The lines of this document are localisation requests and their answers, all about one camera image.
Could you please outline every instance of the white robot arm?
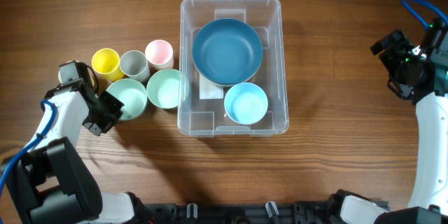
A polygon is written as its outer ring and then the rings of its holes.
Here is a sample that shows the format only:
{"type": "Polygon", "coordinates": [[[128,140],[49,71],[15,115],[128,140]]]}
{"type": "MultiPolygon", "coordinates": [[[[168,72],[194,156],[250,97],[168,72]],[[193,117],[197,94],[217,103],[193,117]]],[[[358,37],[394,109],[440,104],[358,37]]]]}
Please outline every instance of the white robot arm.
{"type": "MultiPolygon", "coordinates": [[[[50,130],[7,178],[17,212],[26,224],[132,223],[136,220],[134,209],[142,204],[139,199],[130,192],[100,192],[74,148],[82,126],[95,135],[106,133],[117,123],[123,104],[107,92],[96,95],[84,63],[63,64],[60,73],[62,84],[45,96],[56,107],[50,130]],[[43,192],[35,190],[47,176],[56,176],[59,185],[43,192]]],[[[45,106],[36,134],[50,121],[52,109],[45,106]]],[[[10,161],[3,161],[2,172],[10,161]]]]}
{"type": "Polygon", "coordinates": [[[437,205],[448,215],[448,95],[434,92],[416,104],[419,121],[417,174],[408,207],[437,205]]]}

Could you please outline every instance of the light green cup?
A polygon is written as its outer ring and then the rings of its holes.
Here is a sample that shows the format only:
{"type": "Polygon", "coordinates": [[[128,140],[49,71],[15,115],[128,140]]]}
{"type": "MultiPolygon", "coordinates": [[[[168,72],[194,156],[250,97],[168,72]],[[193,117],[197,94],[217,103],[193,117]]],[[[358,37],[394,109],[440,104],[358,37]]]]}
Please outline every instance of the light green cup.
{"type": "Polygon", "coordinates": [[[162,109],[176,108],[179,105],[179,76],[175,69],[154,73],[146,86],[149,100],[162,109]]]}
{"type": "Polygon", "coordinates": [[[120,120],[131,120],[145,111],[148,99],[146,89],[139,81],[126,78],[118,80],[107,88],[107,92],[124,104],[120,120]]]}

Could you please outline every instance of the yellow cup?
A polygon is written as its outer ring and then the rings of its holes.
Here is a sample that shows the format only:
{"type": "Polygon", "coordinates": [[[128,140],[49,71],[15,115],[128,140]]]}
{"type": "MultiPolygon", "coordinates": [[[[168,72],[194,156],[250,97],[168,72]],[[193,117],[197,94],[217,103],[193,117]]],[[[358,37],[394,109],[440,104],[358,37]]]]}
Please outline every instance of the yellow cup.
{"type": "Polygon", "coordinates": [[[120,56],[109,48],[101,49],[93,55],[92,67],[110,81],[118,81],[125,75],[120,69],[120,56]]]}

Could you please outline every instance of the wooden table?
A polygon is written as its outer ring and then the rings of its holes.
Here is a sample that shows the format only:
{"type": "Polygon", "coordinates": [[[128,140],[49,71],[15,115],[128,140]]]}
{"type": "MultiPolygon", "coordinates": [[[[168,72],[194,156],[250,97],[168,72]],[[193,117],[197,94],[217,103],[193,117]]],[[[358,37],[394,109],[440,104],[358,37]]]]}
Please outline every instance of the wooden table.
{"type": "MultiPolygon", "coordinates": [[[[430,1],[448,11],[448,0],[430,1]]],[[[0,0],[0,159],[32,138],[59,64],[90,63],[100,48],[144,50],[154,39],[169,41],[178,59],[181,2],[0,0]]],[[[240,204],[326,200],[343,188],[407,206],[415,108],[387,89],[369,47],[396,28],[418,44],[422,26],[399,0],[280,2],[287,133],[197,139],[179,133],[175,113],[154,108],[101,137],[83,128],[76,149],[102,190],[131,191],[147,203],[240,204]]],[[[19,223],[7,190],[0,203],[5,223],[19,223]]]]}

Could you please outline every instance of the plastic cup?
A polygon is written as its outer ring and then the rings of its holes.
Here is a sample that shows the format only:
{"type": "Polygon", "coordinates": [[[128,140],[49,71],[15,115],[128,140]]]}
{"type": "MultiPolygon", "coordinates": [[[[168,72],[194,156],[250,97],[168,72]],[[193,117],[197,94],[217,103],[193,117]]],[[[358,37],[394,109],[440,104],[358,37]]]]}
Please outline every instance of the plastic cup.
{"type": "Polygon", "coordinates": [[[92,67],[110,81],[118,81],[124,76],[120,69],[120,56],[109,48],[101,49],[93,55],[92,67]]]}
{"type": "Polygon", "coordinates": [[[170,69],[174,66],[173,47],[166,41],[154,40],[146,46],[146,59],[157,69],[170,69]]]}
{"type": "Polygon", "coordinates": [[[148,98],[146,89],[139,81],[126,78],[116,81],[107,90],[111,95],[124,104],[120,120],[131,120],[145,111],[148,98]]]}
{"type": "Polygon", "coordinates": [[[137,50],[126,52],[120,59],[121,71],[141,83],[149,79],[149,65],[145,55],[137,50]]]}
{"type": "Polygon", "coordinates": [[[179,76],[175,69],[154,73],[146,86],[149,100],[162,109],[176,108],[179,105],[179,76]]]}
{"type": "Polygon", "coordinates": [[[267,96],[261,87],[240,83],[231,87],[224,98],[225,112],[234,122],[252,125],[267,112],[267,96]]]}

